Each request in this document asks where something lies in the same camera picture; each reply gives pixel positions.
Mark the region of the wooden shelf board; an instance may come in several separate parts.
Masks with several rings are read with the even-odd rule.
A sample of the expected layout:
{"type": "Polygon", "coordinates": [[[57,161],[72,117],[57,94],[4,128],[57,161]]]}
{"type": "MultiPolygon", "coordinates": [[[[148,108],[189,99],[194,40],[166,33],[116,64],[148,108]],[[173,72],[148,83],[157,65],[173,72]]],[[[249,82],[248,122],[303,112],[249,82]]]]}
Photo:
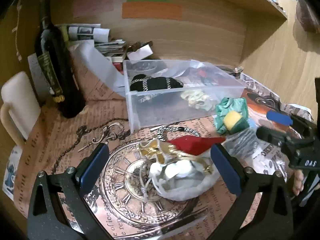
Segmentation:
{"type": "Polygon", "coordinates": [[[239,0],[237,3],[245,9],[256,12],[265,12],[287,20],[286,12],[272,0],[239,0]]]}

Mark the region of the red cloth piece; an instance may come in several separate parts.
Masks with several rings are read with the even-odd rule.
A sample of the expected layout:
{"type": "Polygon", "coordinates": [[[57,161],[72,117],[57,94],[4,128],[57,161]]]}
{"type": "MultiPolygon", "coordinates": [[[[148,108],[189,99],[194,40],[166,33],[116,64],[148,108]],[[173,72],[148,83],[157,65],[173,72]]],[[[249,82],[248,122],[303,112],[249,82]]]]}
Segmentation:
{"type": "Polygon", "coordinates": [[[175,146],[177,150],[194,156],[201,155],[215,144],[221,144],[225,137],[196,137],[195,135],[185,135],[176,139],[168,140],[168,143],[175,146]]]}

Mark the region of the rolled newspaper stack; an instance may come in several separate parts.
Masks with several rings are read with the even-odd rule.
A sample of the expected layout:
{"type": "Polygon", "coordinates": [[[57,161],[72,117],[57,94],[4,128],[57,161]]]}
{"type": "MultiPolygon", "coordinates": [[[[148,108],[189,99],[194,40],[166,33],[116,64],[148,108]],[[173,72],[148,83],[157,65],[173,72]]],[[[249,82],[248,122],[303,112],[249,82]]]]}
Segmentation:
{"type": "Polygon", "coordinates": [[[126,42],[111,38],[111,30],[101,24],[73,23],[56,24],[63,35],[68,48],[88,42],[113,63],[121,63],[126,57],[126,42]]]}

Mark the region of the pink sticky note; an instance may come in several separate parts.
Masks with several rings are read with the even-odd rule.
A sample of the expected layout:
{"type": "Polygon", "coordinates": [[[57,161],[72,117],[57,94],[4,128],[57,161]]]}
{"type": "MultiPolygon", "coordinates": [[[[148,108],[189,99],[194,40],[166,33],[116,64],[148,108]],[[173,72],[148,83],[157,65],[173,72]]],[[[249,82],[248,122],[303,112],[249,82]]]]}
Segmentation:
{"type": "Polygon", "coordinates": [[[113,10],[113,0],[74,0],[72,4],[74,18],[93,16],[113,10]]]}

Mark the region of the white drawstring cloth bag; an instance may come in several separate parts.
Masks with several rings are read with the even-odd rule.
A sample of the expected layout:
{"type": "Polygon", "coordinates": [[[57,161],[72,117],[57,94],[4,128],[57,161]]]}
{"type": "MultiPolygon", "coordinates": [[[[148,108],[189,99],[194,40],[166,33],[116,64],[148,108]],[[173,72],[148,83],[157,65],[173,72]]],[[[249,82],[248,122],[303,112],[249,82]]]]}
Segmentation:
{"type": "Polygon", "coordinates": [[[140,183],[145,198],[149,196],[148,185],[153,184],[159,196],[185,201],[205,193],[220,176],[210,157],[210,149],[194,156],[157,138],[141,141],[138,147],[141,155],[151,162],[147,182],[140,183]]]}

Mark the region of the black pouch with chain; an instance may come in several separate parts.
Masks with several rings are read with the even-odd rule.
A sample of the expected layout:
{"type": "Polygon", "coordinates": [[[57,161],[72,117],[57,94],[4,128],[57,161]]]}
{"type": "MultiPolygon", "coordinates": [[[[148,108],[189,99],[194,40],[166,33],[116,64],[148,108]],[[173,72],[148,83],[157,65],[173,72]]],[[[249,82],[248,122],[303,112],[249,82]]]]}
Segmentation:
{"type": "Polygon", "coordinates": [[[183,88],[183,83],[172,77],[150,77],[144,74],[134,76],[130,85],[131,91],[138,92],[173,88],[183,88]]]}

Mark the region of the blue cartoon sticker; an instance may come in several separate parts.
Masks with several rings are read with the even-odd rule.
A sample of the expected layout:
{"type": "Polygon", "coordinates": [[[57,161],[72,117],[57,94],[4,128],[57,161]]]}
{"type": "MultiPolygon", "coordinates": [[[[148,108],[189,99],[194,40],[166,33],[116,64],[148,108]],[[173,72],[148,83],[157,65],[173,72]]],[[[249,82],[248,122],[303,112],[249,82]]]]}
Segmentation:
{"type": "Polygon", "coordinates": [[[5,167],[2,190],[12,201],[14,201],[14,184],[21,155],[22,148],[15,145],[5,167]]]}

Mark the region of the vintage newspaper print mat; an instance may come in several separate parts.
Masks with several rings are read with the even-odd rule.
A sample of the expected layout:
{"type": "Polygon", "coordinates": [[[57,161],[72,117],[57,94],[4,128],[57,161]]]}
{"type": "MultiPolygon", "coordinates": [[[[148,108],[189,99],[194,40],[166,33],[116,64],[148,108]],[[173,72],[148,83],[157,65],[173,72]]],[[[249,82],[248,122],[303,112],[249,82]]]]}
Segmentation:
{"type": "MultiPolygon", "coordinates": [[[[272,102],[271,92],[259,94],[253,80],[242,84],[245,88],[240,98],[247,100],[247,121],[249,128],[255,129],[255,134],[259,127],[266,127],[302,138],[291,127],[268,120],[266,113],[275,111],[303,116],[290,113],[288,107],[272,102]]],[[[15,204],[28,217],[31,194],[40,171],[54,175],[71,166],[78,167],[99,143],[103,143],[109,148],[109,158],[84,200],[112,239],[209,239],[236,200],[221,175],[213,187],[195,198],[169,200],[159,196],[153,184],[148,185],[149,196],[145,198],[140,183],[147,182],[151,162],[141,155],[138,145],[153,138],[168,141],[195,135],[226,139],[233,135],[228,131],[223,135],[217,133],[215,116],[216,113],[131,132],[126,97],[124,100],[90,102],[84,114],[72,119],[62,117],[54,107],[44,106],[23,148],[15,180],[15,204]]],[[[281,174],[278,170],[264,173],[256,169],[249,157],[236,159],[256,173],[281,174]]],[[[59,198],[71,227],[80,232],[65,195],[60,193],[59,198]]]]}

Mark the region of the floral scrunchie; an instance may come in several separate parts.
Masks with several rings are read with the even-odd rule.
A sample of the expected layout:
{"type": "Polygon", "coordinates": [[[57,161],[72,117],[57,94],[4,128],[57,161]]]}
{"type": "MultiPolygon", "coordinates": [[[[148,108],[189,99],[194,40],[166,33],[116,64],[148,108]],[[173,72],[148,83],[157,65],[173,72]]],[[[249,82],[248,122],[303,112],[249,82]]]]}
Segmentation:
{"type": "Polygon", "coordinates": [[[188,106],[198,110],[212,111],[217,104],[210,95],[203,90],[186,90],[180,94],[181,99],[188,103],[188,106]]]}

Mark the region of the clear plastic storage bin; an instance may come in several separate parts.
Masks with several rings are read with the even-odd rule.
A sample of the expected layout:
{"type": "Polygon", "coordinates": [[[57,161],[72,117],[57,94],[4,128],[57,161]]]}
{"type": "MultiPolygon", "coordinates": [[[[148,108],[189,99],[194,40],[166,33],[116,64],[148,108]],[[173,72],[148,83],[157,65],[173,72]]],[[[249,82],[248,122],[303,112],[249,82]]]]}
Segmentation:
{"type": "Polygon", "coordinates": [[[225,97],[240,98],[244,85],[221,66],[195,60],[143,60],[123,63],[125,97],[131,132],[142,128],[168,125],[180,121],[212,116],[212,111],[194,109],[181,99],[186,90],[200,89],[217,104],[225,97]],[[131,91],[134,76],[172,77],[183,83],[183,88],[131,91]]]}

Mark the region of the white paper tag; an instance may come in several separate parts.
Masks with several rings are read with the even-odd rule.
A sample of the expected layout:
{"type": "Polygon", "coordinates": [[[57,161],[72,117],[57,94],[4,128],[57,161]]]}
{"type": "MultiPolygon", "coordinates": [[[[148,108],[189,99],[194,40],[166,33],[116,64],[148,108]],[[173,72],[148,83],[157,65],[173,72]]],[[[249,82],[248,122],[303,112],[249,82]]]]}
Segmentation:
{"type": "Polygon", "coordinates": [[[140,61],[153,54],[153,51],[149,44],[144,45],[133,52],[128,52],[127,57],[130,61],[140,61]]]}

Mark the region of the green cloth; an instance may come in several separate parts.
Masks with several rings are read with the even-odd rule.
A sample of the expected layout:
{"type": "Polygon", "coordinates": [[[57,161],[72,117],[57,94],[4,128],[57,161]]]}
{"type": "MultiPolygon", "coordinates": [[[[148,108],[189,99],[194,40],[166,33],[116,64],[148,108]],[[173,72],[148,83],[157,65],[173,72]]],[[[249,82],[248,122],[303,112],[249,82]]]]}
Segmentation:
{"type": "Polygon", "coordinates": [[[214,125],[219,135],[227,132],[227,127],[224,124],[224,119],[229,112],[236,112],[240,114],[245,120],[248,119],[247,100],[245,98],[223,98],[215,107],[216,116],[214,118],[214,125]]]}

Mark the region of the beige mug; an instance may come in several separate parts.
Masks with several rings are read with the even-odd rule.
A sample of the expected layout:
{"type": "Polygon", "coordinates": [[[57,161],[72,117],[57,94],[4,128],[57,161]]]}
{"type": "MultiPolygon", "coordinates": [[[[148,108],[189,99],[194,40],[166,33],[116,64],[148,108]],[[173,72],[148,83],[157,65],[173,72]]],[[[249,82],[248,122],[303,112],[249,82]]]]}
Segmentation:
{"type": "Polygon", "coordinates": [[[25,145],[41,108],[27,74],[22,71],[1,88],[1,123],[16,145],[25,145]]]}

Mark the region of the orange sticky note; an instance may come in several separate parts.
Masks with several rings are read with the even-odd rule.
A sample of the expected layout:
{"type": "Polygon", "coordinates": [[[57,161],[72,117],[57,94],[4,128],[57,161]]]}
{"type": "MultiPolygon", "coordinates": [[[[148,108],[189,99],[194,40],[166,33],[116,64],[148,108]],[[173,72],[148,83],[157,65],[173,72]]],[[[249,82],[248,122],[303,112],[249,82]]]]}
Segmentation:
{"type": "Polygon", "coordinates": [[[182,7],[165,2],[125,2],[122,4],[122,18],[154,18],[181,20],[182,7]]]}

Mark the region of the dark wine bottle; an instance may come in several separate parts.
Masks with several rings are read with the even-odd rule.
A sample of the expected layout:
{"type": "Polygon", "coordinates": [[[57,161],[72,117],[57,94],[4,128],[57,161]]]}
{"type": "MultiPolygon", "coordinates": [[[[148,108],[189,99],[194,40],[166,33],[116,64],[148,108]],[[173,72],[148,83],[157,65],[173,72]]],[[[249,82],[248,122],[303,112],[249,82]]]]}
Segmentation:
{"type": "Polygon", "coordinates": [[[85,107],[85,100],[73,74],[72,59],[63,35],[52,23],[50,0],[41,0],[40,31],[35,53],[49,85],[49,92],[65,118],[73,118],[85,107]]]}

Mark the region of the grey knitted cloth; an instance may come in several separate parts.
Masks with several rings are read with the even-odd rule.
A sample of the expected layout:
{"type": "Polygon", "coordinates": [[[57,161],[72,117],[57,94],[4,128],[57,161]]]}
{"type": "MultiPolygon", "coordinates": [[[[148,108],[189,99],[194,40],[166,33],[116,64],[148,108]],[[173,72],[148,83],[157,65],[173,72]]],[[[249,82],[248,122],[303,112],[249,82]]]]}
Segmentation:
{"type": "Polygon", "coordinates": [[[239,133],[229,135],[222,143],[225,150],[233,157],[246,159],[253,155],[259,146],[255,129],[247,128],[239,133]]]}

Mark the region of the pink curtain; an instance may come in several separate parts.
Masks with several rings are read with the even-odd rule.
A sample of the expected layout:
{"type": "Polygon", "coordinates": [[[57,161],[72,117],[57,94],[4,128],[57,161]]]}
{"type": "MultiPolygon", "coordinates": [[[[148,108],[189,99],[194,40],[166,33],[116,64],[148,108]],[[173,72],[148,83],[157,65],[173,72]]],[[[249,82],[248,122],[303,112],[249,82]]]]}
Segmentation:
{"type": "Polygon", "coordinates": [[[303,30],[313,34],[319,34],[319,19],[315,15],[306,0],[297,0],[296,16],[303,30]]]}

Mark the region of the yellow green sponge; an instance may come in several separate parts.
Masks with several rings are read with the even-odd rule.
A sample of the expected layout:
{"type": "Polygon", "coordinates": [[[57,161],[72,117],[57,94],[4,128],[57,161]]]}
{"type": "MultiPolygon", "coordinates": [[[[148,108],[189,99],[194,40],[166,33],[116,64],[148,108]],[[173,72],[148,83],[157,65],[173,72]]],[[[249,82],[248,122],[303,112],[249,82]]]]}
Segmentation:
{"type": "Polygon", "coordinates": [[[249,123],[240,113],[230,111],[223,119],[227,131],[230,134],[235,134],[249,128],[249,123]]]}

